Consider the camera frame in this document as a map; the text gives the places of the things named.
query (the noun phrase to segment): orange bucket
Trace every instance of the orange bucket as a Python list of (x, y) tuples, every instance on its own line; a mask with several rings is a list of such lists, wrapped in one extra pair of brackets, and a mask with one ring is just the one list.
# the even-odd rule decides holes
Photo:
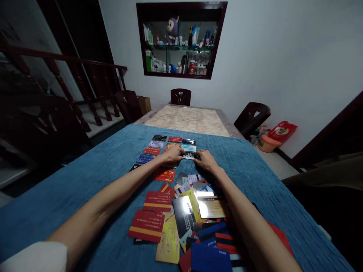
[(276, 147), (282, 145), (281, 142), (271, 139), (267, 134), (262, 135), (258, 148), (263, 152), (271, 153)]

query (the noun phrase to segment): forearm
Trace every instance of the forearm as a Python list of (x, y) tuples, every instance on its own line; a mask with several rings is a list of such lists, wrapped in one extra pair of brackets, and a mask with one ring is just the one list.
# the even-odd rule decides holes
[(67, 271), (74, 267), (109, 217), (163, 163), (163, 157), (158, 156), (103, 188), (47, 239), (67, 246)]
[(212, 172), (225, 193), (230, 209), (258, 270), (301, 271), (284, 244), (248, 198), (218, 167)]

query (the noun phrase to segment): purple stuffed toy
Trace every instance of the purple stuffed toy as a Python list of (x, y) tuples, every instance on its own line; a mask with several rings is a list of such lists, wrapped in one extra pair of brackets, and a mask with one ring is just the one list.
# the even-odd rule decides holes
[(166, 27), (166, 42), (169, 45), (173, 45), (175, 44), (175, 37), (177, 37), (178, 35), (178, 21), (179, 21), (179, 16), (177, 17), (177, 19), (174, 18), (170, 18), (169, 22), (168, 22), (168, 26)]

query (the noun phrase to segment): baluster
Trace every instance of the baluster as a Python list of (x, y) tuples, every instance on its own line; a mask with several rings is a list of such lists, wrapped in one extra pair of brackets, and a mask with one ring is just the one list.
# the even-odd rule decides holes
[(105, 66), (102, 66), (102, 70), (103, 70), (103, 74), (105, 75), (106, 86), (107, 86), (107, 90), (109, 91), (109, 94), (110, 94), (110, 99), (111, 99), (111, 103), (112, 103), (112, 106), (113, 106), (115, 116), (120, 117), (120, 114), (118, 112), (116, 102), (115, 102), (115, 95), (114, 95), (113, 91), (111, 90), (109, 78), (107, 76), (107, 69), (106, 69)]
[(96, 70), (94, 68), (94, 65), (90, 65), (89, 67), (91, 69), (91, 74), (92, 74), (93, 90), (95, 91), (96, 96), (100, 99), (101, 105), (105, 109), (107, 121), (112, 121), (111, 114), (109, 113), (109, 110), (107, 109), (107, 104), (106, 104), (105, 99), (104, 99), (102, 93), (100, 92), (100, 89), (98, 86), (98, 80), (96, 78)]
[(81, 91), (81, 94), (83, 95), (85, 101), (87, 102), (88, 107), (92, 111), (92, 113), (93, 113), (93, 115), (95, 117), (95, 121), (96, 121), (97, 126), (99, 126), (99, 127), (102, 126), (103, 124), (102, 124), (102, 121), (101, 121), (101, 119), (99, 118), (99, 116), (97, 114), (96, 107), (93, 104), (93, 102), (92, 102), (92, 100), (91, 100), (91, 98), (89, 96), (89, 93), (87, 92), (86, 87), (84, 86), (81, 74), (79, 73), (79, 70), (78, 70), (78, 67), (77, 67), (77, 63), (75, 63), (75, 62), (67, 62), (67, 63), (68, 63), (69, 68), (71, 68), (72, 73), (75, 74), (75, 80), (77, 82), (78, 88)]
[(85, 130), (85, 132), (90, 132), (91, 128), (90, 126), (87, 124), (87, 122), (84, 120), (83, 116), (82, 116), (82, 112), (79, 109), (79, 107), (77, 106), (76, 102), (73, 100), (73, 97), (71, 95), (71, 93), (69, 92), (67, 86), (65, 85), (62, 77), (61, 77), (61, 73), (58, 69), (58, 66), (56, 64), (56, 62), (53, 59), (44, 59), (45, 63), (47, 64), (49, 70), (55, 75), (60, 87), (62, 88), (66, 98), (68, 99), (68, 101), (70, 102), (73, 112), (74, 114), (78, 117), (79, 121), (81, 122), (81, 125), (83, 127), (83, 129)]
[(112, 74), (113, 74), (113, 81), (115, 82), (117, 91), (121, 91), (120, 81), (118, 80), (117, 72), (116, 72), (115, 68), (112, 68)]
[(118, 72), (119, 72), (120, 77), (121, 77), (122, 87), (123, 87), (124, 91), (126, 91), (126, 86), (125, 86), (125, 82), (124, 82), (124, 72), (120, 68), (118, 68)]
[(40, 94), (45, 94), (43, 89), (39, 86), (38, 82), (36, 82), (35, 78), (31, 75), (30, 69), (28, 65), (26, 65), (25, 61), (21, 56), (5, 53), (5, 56), (10, 60), (10, 62), (20, 71), (25, 77), (30, 81), (32, 87)]

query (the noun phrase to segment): table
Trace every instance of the table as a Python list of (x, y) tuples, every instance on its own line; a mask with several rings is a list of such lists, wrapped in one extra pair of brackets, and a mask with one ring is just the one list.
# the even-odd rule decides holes
[(134, 124), (244, 139), (222, 110), (162, 104)]
[[(137, 124), (126, 126), (0, 208), (0, 262), (45, 240), (93, 195), (126, 174), (156, 134), (195, 139), (198, 149), (208, 149), (263, 217), (285, 231), (303, 271), (353, 271), (246, 140)], [(191, 160), (180, 162), (176, 178), (180, 172), (206, 177)], [(146, 180), (106, 223), (74, 271), (179, 271), (175, 264), (155, 261), (156, 244), (133, 245), (127, 237), (146, 193), (163, 184)]]

